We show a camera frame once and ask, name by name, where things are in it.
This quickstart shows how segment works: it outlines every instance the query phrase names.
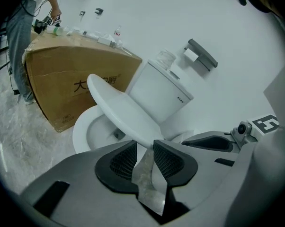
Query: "white toilet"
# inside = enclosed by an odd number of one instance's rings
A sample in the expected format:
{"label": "white toilet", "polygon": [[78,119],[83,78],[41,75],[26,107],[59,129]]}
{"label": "white toilet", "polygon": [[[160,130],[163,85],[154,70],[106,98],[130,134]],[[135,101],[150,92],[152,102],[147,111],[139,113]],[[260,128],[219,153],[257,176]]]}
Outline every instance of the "white toilet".
{"label": "white toilet", "polygon": [[[135,140],[149,148],[164,139],[160,125],[193,99],[173,73],[149,61],[129,94],[120,92],[95,74],[87,84],[97,106],[86,110],[73,129],[75,152]],[[113,134],[120,129],[121,140]]]}

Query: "plastic bottle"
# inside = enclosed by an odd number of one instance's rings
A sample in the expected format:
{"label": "plastic bottle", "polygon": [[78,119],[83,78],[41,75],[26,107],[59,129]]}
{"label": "plastic bottle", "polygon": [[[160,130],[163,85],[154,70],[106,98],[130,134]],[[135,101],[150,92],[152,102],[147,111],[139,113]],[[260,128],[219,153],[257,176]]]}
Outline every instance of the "plastic bottle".
{"label": "plastic bottle", "polygon": [[118,26],[118,28],[114,31],[114,38],[116,42],[120,40],[120,28],[121,26]]}

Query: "gray toilet paper holder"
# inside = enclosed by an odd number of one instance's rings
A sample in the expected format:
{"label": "gray toilet paper holder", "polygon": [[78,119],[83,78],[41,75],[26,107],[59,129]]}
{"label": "gray toilet paper holder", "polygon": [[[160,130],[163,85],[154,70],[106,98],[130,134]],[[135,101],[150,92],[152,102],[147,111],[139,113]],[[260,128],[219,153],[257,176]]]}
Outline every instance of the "gray toilet paper holder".
{"label": "gray toilet paper holder", "polygon": [[192,51],[198,55],[197,60],[200,61],[208,71],[211,71],[211,66],[215,68],[218,66],[218,62],[199,43],[193,39],[190,39],[188,43],[193,48]]}

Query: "jeans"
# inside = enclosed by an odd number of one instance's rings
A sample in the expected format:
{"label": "jeans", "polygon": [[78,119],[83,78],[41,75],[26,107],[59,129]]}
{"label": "jeans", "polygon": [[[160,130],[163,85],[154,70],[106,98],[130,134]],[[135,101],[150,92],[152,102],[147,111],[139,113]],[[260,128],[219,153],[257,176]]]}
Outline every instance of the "jeans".
{"label": "jeans", "polygon": [[[36,7],[35,1],[26,0],[22,1],[22,3],[30,14],[34,14]],[[27,14],[21,5],[19,5],[8,19],[6,27],[9,43],[9,58],[14,80],[20,94],[26,102],[32,101],[34,97],[26,77],[26,71],[21,57],[25,49],[31,43],[32,22],[33,16]]]}

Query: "tile floor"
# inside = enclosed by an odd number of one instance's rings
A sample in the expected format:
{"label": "tile floor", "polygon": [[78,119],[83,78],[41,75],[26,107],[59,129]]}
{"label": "tile floor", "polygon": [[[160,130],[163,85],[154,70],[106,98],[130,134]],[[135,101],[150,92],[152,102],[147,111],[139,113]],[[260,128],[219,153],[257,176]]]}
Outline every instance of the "tile floor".
{"label": "tile floor", "polygon": [[[0,55],[0,66],[6,63]],[[57,133],[37,104],[13,95],[6,68],[0,71],[0,179],[21,193],[48,169],[75,154],[72,128]]]}

